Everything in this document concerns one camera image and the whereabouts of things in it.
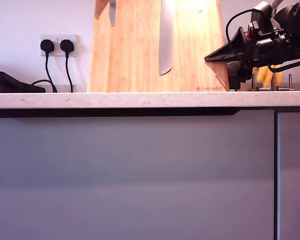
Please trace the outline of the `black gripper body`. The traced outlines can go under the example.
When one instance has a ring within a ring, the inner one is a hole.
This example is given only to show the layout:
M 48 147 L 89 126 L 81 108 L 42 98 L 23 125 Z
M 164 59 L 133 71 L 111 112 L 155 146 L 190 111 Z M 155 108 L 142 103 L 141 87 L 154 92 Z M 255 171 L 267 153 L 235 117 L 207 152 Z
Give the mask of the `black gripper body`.
M 283 64 L 292 53 L 290 37 L 276 20 L 267 24 L 253 20 L 248 25 L 247 41 L 253 45 L 249 53 L 252 67 Z

